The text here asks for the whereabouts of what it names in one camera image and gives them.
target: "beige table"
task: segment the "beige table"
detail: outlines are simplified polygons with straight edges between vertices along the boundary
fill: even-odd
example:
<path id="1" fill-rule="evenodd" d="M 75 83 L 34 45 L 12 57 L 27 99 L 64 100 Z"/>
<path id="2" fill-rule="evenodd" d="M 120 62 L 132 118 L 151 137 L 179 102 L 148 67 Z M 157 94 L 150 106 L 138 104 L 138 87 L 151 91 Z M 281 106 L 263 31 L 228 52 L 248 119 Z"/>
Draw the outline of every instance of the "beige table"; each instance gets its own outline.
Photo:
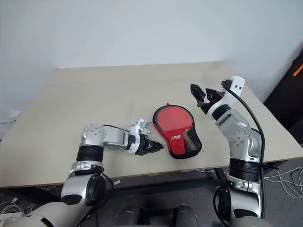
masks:
<path id="1" fill-rule="evenodd" d="M 192 113 L 202 151 L 189 159 L 173 159 L 165 141 L 151 127 L 150 138 L 165 149 L 145 156 L 107 149 L 105 173 L 122 177 L 227 166 L 228 143 L 215 122 L 196 107 L 190 84 L 221 89 L 221 81 L 232 75 L 236 74 L 220 61 L 58 70 L 1 142 L 0 186 L 64 182 L 86 124 L 99 122 L 125 128 L 140 118 L 149 122 L 167 102 Z M 242 98 L 263 127 L 265 161 L 303 156 L 303 149 L 247 86 Z M 239 103 L 235 108 L 252 122 Z"/>

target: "white cable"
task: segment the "white cable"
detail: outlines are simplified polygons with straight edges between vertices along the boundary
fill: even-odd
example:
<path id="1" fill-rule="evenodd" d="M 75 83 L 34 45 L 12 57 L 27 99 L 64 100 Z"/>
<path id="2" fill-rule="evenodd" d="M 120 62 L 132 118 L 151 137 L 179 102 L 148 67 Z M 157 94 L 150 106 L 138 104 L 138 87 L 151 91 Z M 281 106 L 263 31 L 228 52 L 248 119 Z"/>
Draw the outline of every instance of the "white cable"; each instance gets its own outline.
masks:
<path id="1" fill-rule="evenodd" d="M 2 206 L 3 204 L 7 204 L 10 203 L 10 205 L 8 205 L 7 207 L 5 207 L 0 214 L 4 214 L 5 212 L 7 212 L 8 210 L 12 209 L 12 208 L 17 208 L 20 212 L 24 213 L 24 209 L 21 205 L 18 205 L 14 202 L 8 201 L 8 202 L 3 202 L 0 204 L 0 206 Z"/>
<path id="2" fill-rule="evenodd" d="M 295 169 L 289 170 L 289 171 L 284 172 L 284 173 L 281 173 L 280 175 L 284 175 L 284 174 L 287 174 L 287 173 L 289 173 L 289 172 L 292 172 L 292 171 L 294 171 L 294 170 L 296 170 L 296 169 L 301 169 L 301 168 L 303 168 L 303 166 L 297 167 L 297 168 L 295 168 Z M 267 176 L 267 177 L 264 177 L 264 178 L 265 178 L 265 179 L 268 179 L 268 178 L 277 177 L 277 176 L 279 176 L 279 175 Z"/>
<path id="3" fill-rule="evenodd" d="M 181 171 L 182 173 L 187 173 L 187 172 L 191 172 L 191 171 L 198 171 L 198 172 L 201 172 L 201 173 L 210 173 L 210 172 L 214 172 L 214 170 L 210 170 L 210 169 L 207 169 L 207 171 L 205 170 L 200 170 L 200 169 L 193 169 L 193 170 L 187 170 L 187 171 Z"/>
<path id="4" fill-rule="evenodd" d="M 11 210 L 8 210 L 8 211 L 6 211 L 7 213 L 12 213 L 12 212 L 15 212 L 15 213 L 18 213 L 18 211 L 17 210 L 15 210 L 15 209 L 11 209 Z"/>
<path id="5" fill-rule="evenodd" d="M 292 197 L 292 198 L 294 198 L 294 199 L 303 199 L 303 197 L 302 197 L 302 194 L 301 195 L 299 195 L 288 183 L 285 183 L 295 194 L 297 194 L 299 197 L 295 197 L 295 196 L 293 196 L 293 195 L 291 195 L 287 190 L 286 190 L 286 188 L 284 187 L 284 184 L 283 184 L 283 181 L 282 181 L 282 177 L 281 177 L 281 175 L 280 175 L 280 173 L 279 173 L 279 170 L 277 170 L 277 175 L 279 176 L 279 178 L 280 178 L 280 181 L 281 181 L 281 185 L 282 185 L 282 187 L 283 187 L 283 189 L 284 189 L 284 191 L 290 196 L 290 197 Z"/>
<path id="6" fill-rule="evenodd" d="M 29 204 L 29 205 L 27 206 L 27 209 L 28 209 L 29 211 L 25 214 L 25 216 L 28 215 L 29 213 L 33 212 L 33 208 L 34 208 L 34 207 L 35 207 L 35 204 L 33 204 L 33 203 Z"/>
<path id="7" fill-rule="evenodd" d="M 61 187 L 62 185 L 47 185 L 47 186 L 37 186 L 37 188 L 43 190 L 43 191 L 46 191 L 46 192 L 49 192 L 51 191 L 52 189 L 61 189 L 61 188 L 58 188 L 58 187 Z"/>
<path id="8" fill-rule="evenodd" d="M 301 169 L 301 171 L 299 173 L 299 184 L 300 184 L 300 188 L 301 188 L 301 195 L 303 195 L 302 184 L 301 184 L 301 173 L 302 172 L 303 172 L 303 169 Z"/>
<path id="9" fill-rule="evenodd" d="M 272 182 L 272 183 L 280 183 L 280 182 L 281 182 L 281 181 L 273 181 L 273 180 L 269 180 L 269 179 L 265 179 L 265 180 L 270 181 L 270 182 Z M 293 183 L 293 182 L 287 181 L 287 180 L 282 180 L 282 181 L 283 181 L 283 182 L 287 182 L 287 183 L 294 184 L 294 185 L 296 185 L 296 186 L 303 186 L 303 185 L 300 185 L 300 184 L 297 184 L 297 183 Z"/>

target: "red fabric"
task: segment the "red fabric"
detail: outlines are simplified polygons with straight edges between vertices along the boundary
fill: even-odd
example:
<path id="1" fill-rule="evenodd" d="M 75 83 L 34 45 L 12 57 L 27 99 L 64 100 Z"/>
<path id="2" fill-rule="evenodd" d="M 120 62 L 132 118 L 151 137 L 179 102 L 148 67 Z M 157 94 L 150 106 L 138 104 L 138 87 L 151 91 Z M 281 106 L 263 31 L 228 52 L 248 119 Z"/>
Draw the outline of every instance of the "red fabric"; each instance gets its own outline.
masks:
<path id="1" fill-rule="evenodd" d="M 163 138 L 166 140 L 169 150 L 176 155 L 185 154 L 183 131 L 192 127 L 193 125 L 188 125 L 180 129 L 174 129 L 170 131 L 159 131 L 159 129 L 155 125 L 156 130 L 160 134 L 162 134 Z"/>
<path id="2" fill-rule="evenodd" d="M 157 114 L 157 122 L 162 131 L 188 127 L 193 124 L 190 113 L 179 106 L 168 106 Z"/>

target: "table leg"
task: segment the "table leg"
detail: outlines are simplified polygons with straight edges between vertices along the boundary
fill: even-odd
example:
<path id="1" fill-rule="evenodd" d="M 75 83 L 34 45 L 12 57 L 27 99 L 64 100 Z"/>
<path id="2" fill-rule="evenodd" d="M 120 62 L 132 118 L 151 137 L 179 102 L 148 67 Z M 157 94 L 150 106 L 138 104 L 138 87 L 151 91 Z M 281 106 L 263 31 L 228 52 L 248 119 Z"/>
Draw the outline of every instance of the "table leg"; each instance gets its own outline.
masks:
<path id="1" fill-rule="evenodd" d="M 227 182 L 227 179 L 226 179 L 226 176 L 225 176 L 225 173 L 224 173 L 223 169 L 222 168 L 216 168 L 216 169 L 214 169 L 214 171 L 215 171 L 218 179 L 220 180 L 221 185 L 225 185 L 226 182 Z"/>
<path id="2" fill-rule="evenodd" d="M 118 197 L 131 197 L 138 195 L 149 195 L 162 192 L 181 191 L 186 189 L 194 189 L 201 187 L 219 186 L 218 179 L 193 179 L 185 181 L 174 181 L 165 183 L 154 183 L 146 185 L 131 186 L 125 188 L 117 188 L 110 191 L 114 198 Z"/>
<path id="3" fill-rule="evenodd" d="M 273 169 L 278 168 L 280 165 L 282 165 L 284 162 L 286 161 L 279 161 L 279 162 L 268 162 L 266 163 L 267 167 L 265 166 L 263 168 L 264 170 L 264 175 L 268 174 L 269 172 L 271 172 Z"/>

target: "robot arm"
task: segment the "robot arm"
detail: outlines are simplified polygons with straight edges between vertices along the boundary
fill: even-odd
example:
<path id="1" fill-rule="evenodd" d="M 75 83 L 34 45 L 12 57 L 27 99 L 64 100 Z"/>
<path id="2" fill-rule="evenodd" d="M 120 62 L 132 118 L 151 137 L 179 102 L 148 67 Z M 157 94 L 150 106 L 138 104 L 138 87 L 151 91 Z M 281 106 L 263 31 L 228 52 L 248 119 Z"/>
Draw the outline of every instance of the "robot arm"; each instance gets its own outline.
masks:
<path id="1" fill-rule="evenodd" d="M 240 96 L 244 79 L 233 76 L 222 82 L 232 92 Z M 206 95 L 198 85 L 191 85 L 191 92 L 197 100 L 197 106 L 211 119 L 226 137 L 230 146 L 230 171 L 228 185 L 219 192 L 219 215 L 228 223 L 237 219 L 253 216 L 261 217 L 260 155 L 261 136 L 252 129 L 247 120 L 231 106 L 234 96 L 206 89 Z"/>
<path id="2" fill-rule="evenodd" d="M 128 130 L 115 126 L 89 124 L 84 128 L 77 160 L 72 164 L 61 192 L 61 202 L 51 202 L 13 222 L 10 227 L 76 227 L 86 214 L 105 198 L 103 178 L 104 148 L 126 149 L 129 153 L 144 155 L 163 146 L 147 138 L 143 119 Z"/>

